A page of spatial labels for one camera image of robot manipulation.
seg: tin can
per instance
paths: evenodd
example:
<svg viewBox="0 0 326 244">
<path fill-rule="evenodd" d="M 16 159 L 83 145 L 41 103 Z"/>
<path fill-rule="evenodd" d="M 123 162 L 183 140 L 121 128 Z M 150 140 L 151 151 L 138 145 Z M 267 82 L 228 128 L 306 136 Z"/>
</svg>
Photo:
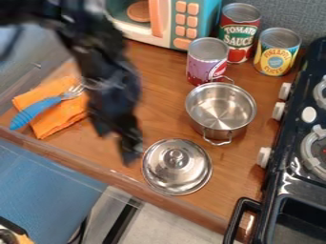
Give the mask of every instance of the tin can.
<svg viewBox="0 0 326 244">
<path fill-rule="evenodd" d="M 211 82 L 227 68 L 229 47 L 221 40 L 203 37 L 188 48 L 187 79 L 195 86 Z"/>
<path fill-rule="evenodd" d="M 230 47 L 228 62 L 242 63 L 251 56 L 260 18 L 260 11 L 249 4 L 233 3 L 223 8 L 218 38 Z"/>
<path fill-rule="evenodd" d="M 266 29 L 259 36 L 254 66 L 267 75 L 284 75 L 294 65 L 300 45 L 301 38 L 291 30 Z"/>
</svg>

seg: wooden countertop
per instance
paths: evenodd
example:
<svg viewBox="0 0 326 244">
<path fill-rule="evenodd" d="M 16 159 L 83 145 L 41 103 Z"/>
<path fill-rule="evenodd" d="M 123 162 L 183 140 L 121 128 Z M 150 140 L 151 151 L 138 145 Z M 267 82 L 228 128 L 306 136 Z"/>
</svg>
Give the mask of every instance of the wooden countertop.
<svg viewBox="0 0 326 244">
<path fill-rule="evenodd" d="M 126 168 L 121 163 L 114 143 L 114 135 L 98 138 L 88 119 L 58 132 L 42 142 L 24 139 L 19 133 L 0 129 L 2 137 L 29 150 L 45 155 L 68 167 L 114 185 L 147 202 L 182 215 L 191 221 L 223 233 L 239 197 L 259 200 L 264 171 L 256 164 L 260 147 L 271 146 L 278 123 L 271 114 L 279 88 L 292 82 L 295 72 L 284 77 L 270 77 L 258 73 L 251 61 L 229 65 L 226 74 L 237 86 L 249 92 L 257 103 L 258 113 L 246 134 L 231 145 L 214 147 L 206 143 L 190 126 L 184 103 L 194 86 L 186 80 L 186 53 L 170 51 L 137 42 L 129 42 L 128 55 L 142 74 L 143 97 L 137 109 L 144 133 L 144 150 L 163 138 L 186 138 L 202 146 L 214 164 L 212 179 L 200 191 L 185 196 L 170 197 L 152 191 L 141 173 L 141 161 Z M 76 74 L 75 65 L 68 62 L 49 79 Z M 11 108 L 0 118 L 7 127 L 16 114 Z M 20 131 L 33 137 L 30 128 Z"/>
</svg>

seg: toy microwave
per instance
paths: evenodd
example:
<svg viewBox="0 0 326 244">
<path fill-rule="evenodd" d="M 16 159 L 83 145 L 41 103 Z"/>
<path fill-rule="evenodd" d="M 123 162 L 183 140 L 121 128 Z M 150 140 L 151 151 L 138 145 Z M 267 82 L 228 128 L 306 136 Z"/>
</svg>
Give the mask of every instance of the toy microwave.
<svg viewBox="0 0 326 244">
<path fill-rule="evenodd" d="M 216 26 L 221 0 L 107 0 L 109 18 L 132 40 L 186 50 Z"/>
</svg>

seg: gray wall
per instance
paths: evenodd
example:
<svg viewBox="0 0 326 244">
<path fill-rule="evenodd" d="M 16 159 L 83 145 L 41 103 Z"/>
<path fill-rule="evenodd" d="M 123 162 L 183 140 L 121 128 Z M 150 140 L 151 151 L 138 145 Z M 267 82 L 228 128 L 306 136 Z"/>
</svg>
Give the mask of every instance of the gray wall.
<svg viewBox="0 0 326 244">
<path fill-rule="evenodd" d="M 262 14 L 261 30 L 269 27 L 291 29 L 301 36 L 303 45 L 326 36 L 326 0 L 223 0 L 223 4 L 252 4 Z"/>
</svg>

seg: orange napkin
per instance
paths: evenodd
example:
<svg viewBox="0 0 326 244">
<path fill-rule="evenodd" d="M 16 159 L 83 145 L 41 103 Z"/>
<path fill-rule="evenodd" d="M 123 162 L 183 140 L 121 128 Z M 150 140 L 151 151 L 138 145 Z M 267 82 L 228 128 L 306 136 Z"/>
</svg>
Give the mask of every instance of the orange napkin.
<svg viewBox="0 0 326 244">
<path fill-rule="evenodd" d="M 39 85 L 32 91 L 14 97 L 12 103 L 18 111 L 22 111 L 35 102 L 66 92 L 76 84 L 78 84 L 78 79 L 75 77 L 54 79 L 51 82 Z M 83 92 L 78 97 L 63 101 L 39 114 L 30 122 L 36 137 L 44 139 L 85 118 L 87 116 L 87 102 L 88 96 Z"/>
</svg>

